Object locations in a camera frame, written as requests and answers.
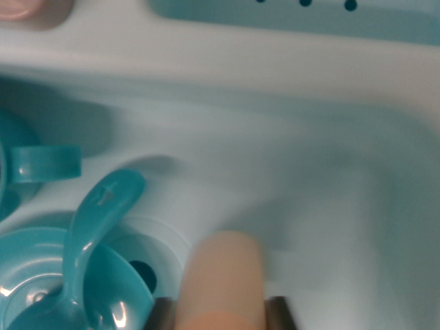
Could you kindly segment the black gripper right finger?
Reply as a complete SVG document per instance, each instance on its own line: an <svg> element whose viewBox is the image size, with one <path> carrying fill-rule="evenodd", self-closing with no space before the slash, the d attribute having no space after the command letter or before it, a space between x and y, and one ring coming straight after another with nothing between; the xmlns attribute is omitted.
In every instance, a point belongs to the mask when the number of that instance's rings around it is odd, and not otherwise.
<svg viewBox="0 0 440 330"><path fill-rule="evenodd" d="M268 330L297 330L285 296L272 296L265 301Z"/></svg>

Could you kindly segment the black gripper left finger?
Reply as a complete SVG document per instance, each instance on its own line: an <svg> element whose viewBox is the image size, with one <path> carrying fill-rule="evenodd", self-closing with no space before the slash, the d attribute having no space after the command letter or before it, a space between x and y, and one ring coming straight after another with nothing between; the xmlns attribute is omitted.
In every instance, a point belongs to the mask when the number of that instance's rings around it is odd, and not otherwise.
<svg viewBox="0 0 440 330"><path fill-rule="evenodd" d="M146 330L172 330L175 324L177 301L169 297L155 299L146 321Z"/></svg>

